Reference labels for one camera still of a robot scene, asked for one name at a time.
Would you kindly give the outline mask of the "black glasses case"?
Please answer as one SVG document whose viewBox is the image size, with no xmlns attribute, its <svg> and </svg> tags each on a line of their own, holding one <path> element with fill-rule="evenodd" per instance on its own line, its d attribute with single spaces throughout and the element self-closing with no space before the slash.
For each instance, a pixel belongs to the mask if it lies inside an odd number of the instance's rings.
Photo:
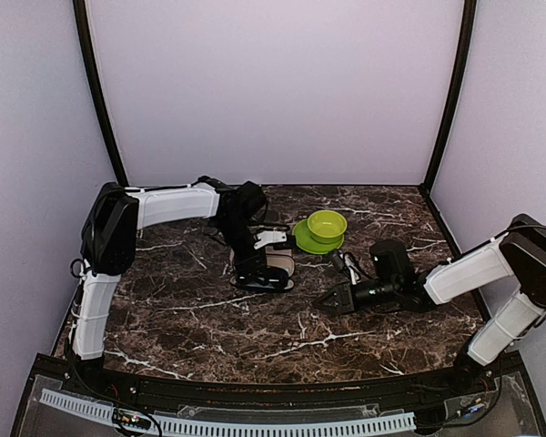
<svg viewBox="0 0 546 437">
<path fill-rule="evenodd" d="M 230 251 L 229 261 L 233 266 L 234 275 L 230 284 L 235 288 L 256 293 L 284 293 L 294 288 L 292 276 L 295 271 L 295 260 L 291 249 L 274 249 L 266 246 L 260 250 L 265 256 L 264 269 L 247 275 L 236 272 L 237 257 Z"/>
</svg>

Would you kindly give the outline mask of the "black sunglasses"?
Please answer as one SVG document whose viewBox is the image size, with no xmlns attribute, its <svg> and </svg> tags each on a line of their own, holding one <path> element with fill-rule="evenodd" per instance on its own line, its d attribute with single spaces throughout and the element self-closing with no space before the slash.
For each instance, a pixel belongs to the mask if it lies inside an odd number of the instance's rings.
<svg viewBox="0 0 546 437">
<path fill-rule="evenodd" d="M 289 284 L 288 273 L 281 268 L 265 268 L 257 276 L 235 277 L 236 284 L 245 290 L 273 290 L 275 292 L 284 290 Z"/>
</svg>

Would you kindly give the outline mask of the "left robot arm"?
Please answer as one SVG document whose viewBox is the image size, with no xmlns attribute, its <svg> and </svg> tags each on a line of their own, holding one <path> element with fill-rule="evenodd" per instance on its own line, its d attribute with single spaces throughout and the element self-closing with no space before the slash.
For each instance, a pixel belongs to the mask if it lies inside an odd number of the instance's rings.
<svg viewBox="0 0 546 437">
<path fill-rule="evenodd" d="M 261 188 L 246 182 L 231 187 L 201 177 L 176 188 L 121 188 L 107 183 L 82 229 L 75 324 L 70 348 L 82 361 L 104 351 L 110 305 L 121 276 L 131 267 L 139 230 L 181 219 L 210 219 L 234 252 L 237 283 L 243 289 L 270 286 L 265 251 L 256 248 L 250 226 L 267 200 Z"/>
</svg>

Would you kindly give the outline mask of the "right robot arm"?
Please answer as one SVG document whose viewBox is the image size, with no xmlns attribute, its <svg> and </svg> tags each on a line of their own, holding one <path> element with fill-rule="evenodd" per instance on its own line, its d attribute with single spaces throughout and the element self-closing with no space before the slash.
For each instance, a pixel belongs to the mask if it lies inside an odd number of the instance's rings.
<svg viewBox="0 0 546 437">
<path fill-rule="evenodd" d="M 374 277 L 347 254 L 332 252 L 336 268 L 354 277 L 318 297 L 314 307 L 335 316 L 363 309 L 422 313 L 499 279 L 517 280 L 510 298 L 474 334 L 457 367 L 447 373 L 446 386 L 456 395 L 468 393 L 480 382 L 482 367 L 546 320 L 546 226 L 526 214 L 516 216 L 495 237 L 428 271 L 417 272 L 395 239 L 376 242 L 369 254 Z"/>
</svg>

